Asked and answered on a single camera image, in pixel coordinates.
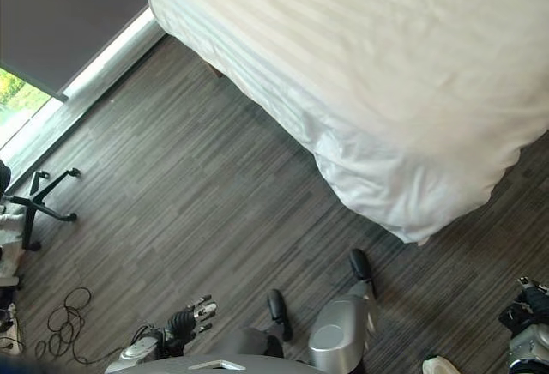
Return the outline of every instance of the green foliage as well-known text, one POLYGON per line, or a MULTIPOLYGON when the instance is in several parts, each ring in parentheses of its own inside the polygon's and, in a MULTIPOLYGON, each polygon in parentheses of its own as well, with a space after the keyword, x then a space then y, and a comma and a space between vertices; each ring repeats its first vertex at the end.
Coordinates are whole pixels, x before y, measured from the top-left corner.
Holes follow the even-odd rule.
POLYGON ((0 104, 11 111, 27 109, 36 112, 49 98, 47 93, 0 69, 0 104))
POLYGON ((7 105, 9 100, 16 95, 25 82, 15 75, 0 69, 0 104, 7 105))

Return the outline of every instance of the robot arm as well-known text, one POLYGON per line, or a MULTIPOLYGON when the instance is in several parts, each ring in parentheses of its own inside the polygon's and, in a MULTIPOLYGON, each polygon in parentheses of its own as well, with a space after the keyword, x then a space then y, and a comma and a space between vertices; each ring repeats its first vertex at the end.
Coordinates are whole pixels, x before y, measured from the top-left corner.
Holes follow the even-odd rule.
POLYGON ((500 314, 511 331, 510 374, 549 373, 549 288, 526 277, 521 294, 500 314))
MULTIPOLYGON (((197 323, 215 315, 217 304, 214 301, 209 302, 211 298, 211 295, 204 296, 187 305, 183 311, 176 312, 164 328, 159 329, 152 325, 146 327, 132 344, 120 353, 118 361, 107 367, 106 374, 157 359, 183 356, 184 346, 196 337, 197 323)), ((211 323, 202 325, 197 333, 211 328, 211 323)))

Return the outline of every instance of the mattress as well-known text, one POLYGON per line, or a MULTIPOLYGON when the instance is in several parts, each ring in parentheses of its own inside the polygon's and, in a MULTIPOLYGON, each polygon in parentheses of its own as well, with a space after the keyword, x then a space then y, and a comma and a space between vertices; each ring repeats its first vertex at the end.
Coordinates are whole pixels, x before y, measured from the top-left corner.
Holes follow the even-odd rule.
POLYGON ((549 0, 149 0, 404 242, 486 203, 549 127, 549 0))

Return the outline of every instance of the office chair base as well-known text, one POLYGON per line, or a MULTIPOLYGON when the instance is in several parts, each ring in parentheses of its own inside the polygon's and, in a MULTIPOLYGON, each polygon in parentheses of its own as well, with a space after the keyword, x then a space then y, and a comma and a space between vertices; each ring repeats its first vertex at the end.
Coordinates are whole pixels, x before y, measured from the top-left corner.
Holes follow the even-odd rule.
POLYGON ((82 173, 78 168, 73 168, 72 170, 69 171, 69 175, 71 177, 79 178, 81 177, 82 173))
POLYGON ((27 246, 27 251, 36 252, 40 250, 42 250, 42 243, 40 243, 39 241, 33 241, 27 246))
POLYGON ((44 213, 49 215, 56 220, 63 222, 74 222, 78 219, 78 215, 75 213, 70 213, 67 215, 62 215, 51 208, 48 208, 44 204, 44 198, 52 192, 58 185, 63 181, 67 176, 79 178, 81 176, 80 170, 77 168, 72 168, 65 171, 59 177, 52 180, 46 187, 42 190, 39 188, 39 180, 41 178, 48 179, 50 178, 50 173, 46 171, 37 171, 33 175, 31 181, 31 190, 30 196, 27 198, 20 196, 6 196, 8 201, 11 201, 14 204, 22 205, 27 208, 25 213, 25 226, 23 228, 22 234, 22 248, 23 250, 29 251, 38 251, 42 248, 42 244, 39 241, 31 242, 31 233, 33 231, 34 216, 37 212, 44 213))

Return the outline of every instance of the tree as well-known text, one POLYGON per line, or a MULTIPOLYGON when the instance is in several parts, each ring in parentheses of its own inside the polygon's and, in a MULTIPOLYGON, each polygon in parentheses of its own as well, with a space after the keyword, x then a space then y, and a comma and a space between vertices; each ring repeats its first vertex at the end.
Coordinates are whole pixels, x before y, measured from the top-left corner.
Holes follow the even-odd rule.
POLYGON ((0 69, 0 104, 7 105, 14 95, 16 95, 25 85, 22 79, 10 74, 8 71, 0 69))

